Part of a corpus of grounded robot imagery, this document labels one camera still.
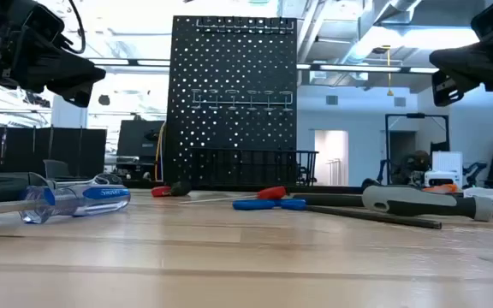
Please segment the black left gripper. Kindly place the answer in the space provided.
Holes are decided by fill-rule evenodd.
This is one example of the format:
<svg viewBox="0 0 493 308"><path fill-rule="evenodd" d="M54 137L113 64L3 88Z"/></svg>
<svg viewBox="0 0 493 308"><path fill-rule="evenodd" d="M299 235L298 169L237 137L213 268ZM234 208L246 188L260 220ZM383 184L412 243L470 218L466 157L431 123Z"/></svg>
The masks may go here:
<svg viewBox="0 0 493 308"><path fill-rule="evenodd" d="M72 48L64 21L37 0L0 0L0 86L41 93L49 90L86 107L91 87L106 71L81 57L86 38L80 15L81 47Z"/></svg>

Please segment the silver ratchet wrench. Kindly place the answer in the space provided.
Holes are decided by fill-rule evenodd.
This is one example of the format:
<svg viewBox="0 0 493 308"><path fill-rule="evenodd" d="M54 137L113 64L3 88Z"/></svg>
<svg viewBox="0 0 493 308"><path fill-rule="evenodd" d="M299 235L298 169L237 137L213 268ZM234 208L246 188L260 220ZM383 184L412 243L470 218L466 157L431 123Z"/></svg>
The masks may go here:
<svg viewBox="0 0 493 308"><path fill-rule="evenodd" d="M98 174L91 179L80 177L61 177L55 179L56 187L70 187L74 185L121 185L122 178L109 173Z"/></svg>

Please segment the clear blue Husky screwdriver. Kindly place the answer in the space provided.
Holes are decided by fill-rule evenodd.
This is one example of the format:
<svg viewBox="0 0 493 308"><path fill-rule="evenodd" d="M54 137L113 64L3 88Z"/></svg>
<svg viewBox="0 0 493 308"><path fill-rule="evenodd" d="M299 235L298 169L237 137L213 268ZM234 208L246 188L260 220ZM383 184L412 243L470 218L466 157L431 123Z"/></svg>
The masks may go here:
<svg viewBox="0 0 493 308"><path fill-rule="evenodd" d="M43 224L53 216L94 216L119 211L130 199L130 191L123 185L28 187L23 199L0 202L0 214L18 212L25 223Z"/></svg>

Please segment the large black handle screwdriver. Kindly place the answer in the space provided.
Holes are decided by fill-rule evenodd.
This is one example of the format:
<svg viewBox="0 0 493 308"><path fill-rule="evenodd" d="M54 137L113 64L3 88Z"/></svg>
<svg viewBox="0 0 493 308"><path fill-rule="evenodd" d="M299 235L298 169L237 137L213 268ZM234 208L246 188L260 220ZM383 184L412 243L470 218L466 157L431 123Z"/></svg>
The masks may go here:
<svg viewBox="0 0 493 308"><path fill-rule="evenodd" d="M55 186L54 181L32 172L0 173L0 202L20 200L28 187Z"/></svg>

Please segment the grey black handle screwdriver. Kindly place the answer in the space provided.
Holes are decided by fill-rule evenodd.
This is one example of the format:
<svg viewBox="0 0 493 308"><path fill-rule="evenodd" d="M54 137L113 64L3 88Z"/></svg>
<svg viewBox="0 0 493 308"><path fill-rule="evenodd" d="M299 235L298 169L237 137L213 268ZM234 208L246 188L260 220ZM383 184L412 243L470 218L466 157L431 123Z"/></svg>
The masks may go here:
<svg viewBox="0 0 493 308"><path fill-rule="evenodd" d="M493 217L490 198L460 198L413 187L370 186L363 191L361 199L368 210L396 216L465 216L480 222Z"/></svg>

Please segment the blue T-handle hex key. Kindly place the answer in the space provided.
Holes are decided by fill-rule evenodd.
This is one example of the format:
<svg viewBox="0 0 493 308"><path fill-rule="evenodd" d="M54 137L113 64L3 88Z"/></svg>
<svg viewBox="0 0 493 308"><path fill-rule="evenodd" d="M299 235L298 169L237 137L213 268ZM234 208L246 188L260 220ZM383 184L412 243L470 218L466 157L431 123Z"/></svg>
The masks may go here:
<svg viewBox="0 0 493 308"><path fill-rule="evenodd" d="M235 200L233 203L235 210L274 210L275 208L281 208L284 210L296 210L296 211L310 211L320 214L328 214L333 216L344 216L354 219L373 221L373 222L386 222L397 225L404 225L417 228L429 228L429 229L441 229L442 224L440 222L404 217L404 216L391 216L388 214L372 212L372 211L359 211L359 210L345 210L336 207L324 207L319 205L308 205L303 199L252 199L252 200Z"/></svg>

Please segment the long ceiling light strip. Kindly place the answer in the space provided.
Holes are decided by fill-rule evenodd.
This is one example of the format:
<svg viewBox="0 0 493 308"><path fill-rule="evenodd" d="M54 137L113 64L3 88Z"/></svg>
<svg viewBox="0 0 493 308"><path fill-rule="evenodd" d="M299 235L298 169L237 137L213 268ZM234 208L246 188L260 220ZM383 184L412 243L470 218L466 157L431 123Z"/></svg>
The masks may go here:
<svg viewBox="0 0 493 308"><path fill-rule="evenodd" d="M437 68L394 67L371 65L338 65L319 63L298 63L298 70L326 72L388 73L388 74L434 74Z"/></svg>
<svg viewBox="0 0 493 308"><path fill-rule="evenodd" d="M89 61L98 66L123 66L123 67L158 67L165 68L170 65L170 60L158 59L133 59L133 58L89 58Z"/></svg>

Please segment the grey chair back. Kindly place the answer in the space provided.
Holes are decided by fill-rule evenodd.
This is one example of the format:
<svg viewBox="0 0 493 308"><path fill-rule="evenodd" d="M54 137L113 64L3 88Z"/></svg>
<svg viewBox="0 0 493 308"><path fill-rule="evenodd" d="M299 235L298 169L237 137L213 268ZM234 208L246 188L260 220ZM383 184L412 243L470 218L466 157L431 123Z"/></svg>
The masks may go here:
<svg viewBox="0 0 493 308"><path fill-rule="evenodd" d="M55 179L71 176L68 164L63 161L45 159L44 165L47 178Z"/></svg>

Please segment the white perforated metal panel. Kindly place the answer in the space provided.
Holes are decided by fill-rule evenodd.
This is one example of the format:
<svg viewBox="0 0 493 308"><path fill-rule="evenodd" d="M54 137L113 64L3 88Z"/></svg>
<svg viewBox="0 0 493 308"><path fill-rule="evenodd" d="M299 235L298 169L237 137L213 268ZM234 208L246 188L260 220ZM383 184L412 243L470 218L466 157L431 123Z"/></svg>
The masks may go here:
<svg viewBox="0 0 493 308"><path fill-rule="evenodd" d="M431 158L434 171L463 172L463 154L460 151L433 151Z"/></svg>

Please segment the person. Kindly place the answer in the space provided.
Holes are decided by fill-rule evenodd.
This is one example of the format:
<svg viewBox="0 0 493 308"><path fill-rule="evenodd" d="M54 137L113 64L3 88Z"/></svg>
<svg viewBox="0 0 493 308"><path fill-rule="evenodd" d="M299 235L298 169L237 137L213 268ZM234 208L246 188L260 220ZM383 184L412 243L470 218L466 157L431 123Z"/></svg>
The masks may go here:
<svg viewBox="0 0 493 308"><path fill-rule="evenodd" d="M419 187L431 165L431 157L426 151L418 150L404 156L391 176L395 185Z"/></svg>

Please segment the white box device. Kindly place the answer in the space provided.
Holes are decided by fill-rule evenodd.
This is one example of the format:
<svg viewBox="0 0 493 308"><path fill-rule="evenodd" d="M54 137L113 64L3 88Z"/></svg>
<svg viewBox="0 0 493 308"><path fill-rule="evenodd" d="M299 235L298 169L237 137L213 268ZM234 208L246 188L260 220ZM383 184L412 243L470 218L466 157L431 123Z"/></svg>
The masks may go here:
<svg viewBox="0 0 493 308"><path fill-rule="evenodd" d="M425 187L460 184L460 176L454 171L430 170L425 172Z"/></svg>

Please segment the black rack frame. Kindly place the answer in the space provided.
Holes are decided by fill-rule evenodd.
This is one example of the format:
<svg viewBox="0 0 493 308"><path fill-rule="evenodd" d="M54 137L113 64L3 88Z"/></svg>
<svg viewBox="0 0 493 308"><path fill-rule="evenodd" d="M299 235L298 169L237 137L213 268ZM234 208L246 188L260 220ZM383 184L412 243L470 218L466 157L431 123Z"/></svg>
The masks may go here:
<svg viewBox="0 0 493 308"><path fill-rule="evenodd" d="M450 151L450 134L449 134L449 116L448 115L432 115L432 114L425 114L421 112L417 113L404 113L404 114L386 114L384 116L384 123L385 123L385 159L390 159L390 141L389 141L389 134L390 131L389 129L391 128L391 125L389 124L389 119L391 117L406 117L408 119L425 119L425 118L431 118L444 132L445 132L445 141L441 143L440 150L442 151Z"/></svg>

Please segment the black partition wall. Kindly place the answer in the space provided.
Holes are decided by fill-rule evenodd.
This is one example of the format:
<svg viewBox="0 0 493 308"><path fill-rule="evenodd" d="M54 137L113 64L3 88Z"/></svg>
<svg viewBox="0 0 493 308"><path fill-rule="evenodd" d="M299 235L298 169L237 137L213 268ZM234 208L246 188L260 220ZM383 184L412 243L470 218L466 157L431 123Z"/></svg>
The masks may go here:
<svg viewBox="0 0 493 308"><path fill-rule="evenodd" d="M0 171L46 175L57 161L60 175L93 177L104 171L106 137L103 129L0 127Z"/></svg>

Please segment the silver slotted tool rail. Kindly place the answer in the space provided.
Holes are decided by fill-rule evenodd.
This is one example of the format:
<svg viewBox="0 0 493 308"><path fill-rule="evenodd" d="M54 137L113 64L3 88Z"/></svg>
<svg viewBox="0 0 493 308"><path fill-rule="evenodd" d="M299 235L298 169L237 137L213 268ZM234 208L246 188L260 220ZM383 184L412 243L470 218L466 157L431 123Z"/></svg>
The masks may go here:
<svg viewBox="0 0 493 308"><path fill-rule="evenodd" d="M195 27L202 33L247 33L286 35L295 32L296 19L265 17L206 16L196 20Z"/></svg>

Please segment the black metal table frame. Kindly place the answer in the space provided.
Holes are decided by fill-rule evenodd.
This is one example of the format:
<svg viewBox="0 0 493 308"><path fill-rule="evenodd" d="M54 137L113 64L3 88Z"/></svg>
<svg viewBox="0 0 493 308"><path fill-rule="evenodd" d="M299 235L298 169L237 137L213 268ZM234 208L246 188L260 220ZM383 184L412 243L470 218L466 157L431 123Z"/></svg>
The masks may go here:
<svg viewBox="0 0 493 308"><path fill-rule="evenodd" d="M165 183L148 180L123 180L123 185L134 189L152 189L165 186ZM269 187L286 187L290 193L343 193L361 194L362 187L344 186L292 186L284 184L236 185L236 184L190 184L193 191L258 192Z"/></svg>

